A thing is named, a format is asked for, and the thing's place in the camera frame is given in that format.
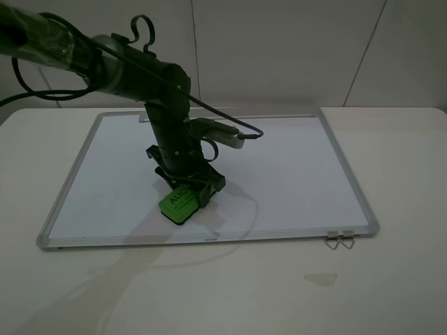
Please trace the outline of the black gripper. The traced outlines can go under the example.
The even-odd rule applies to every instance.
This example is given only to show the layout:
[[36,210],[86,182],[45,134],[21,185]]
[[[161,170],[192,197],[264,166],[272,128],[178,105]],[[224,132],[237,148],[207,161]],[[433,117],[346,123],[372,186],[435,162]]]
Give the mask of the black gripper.
[[158,167],[154,170],[170,188],[185,184],[203,185],[198,191],[198,205],[205,207],[214,189],[220,191],[226,179],[204,158],[200,140],[191,136],[188,121],[150,123],[156,144],[147,150],[147,156]]

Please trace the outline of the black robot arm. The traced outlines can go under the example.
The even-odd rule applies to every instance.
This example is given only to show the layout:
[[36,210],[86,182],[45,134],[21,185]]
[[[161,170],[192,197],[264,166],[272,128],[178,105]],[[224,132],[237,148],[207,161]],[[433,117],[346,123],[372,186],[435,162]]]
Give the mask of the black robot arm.
[[202,142],[212,142],[221,124],[190,119],[191,81],[181,66],[158,60],[148,48],[137,50],[124,36],[90,38],[64,18],[52,13],[30,13],[1,5],[1,53],[19,61],[66,70],[86,83],[79,90],[23,92],[6,98],[5,104],[36,97],[46,101],[70,101],[95,91],[144,104],[156,144],[147,149],[156,161],[156,173],[171,188],[187,185],[200,207],[226,184],[204,157]]

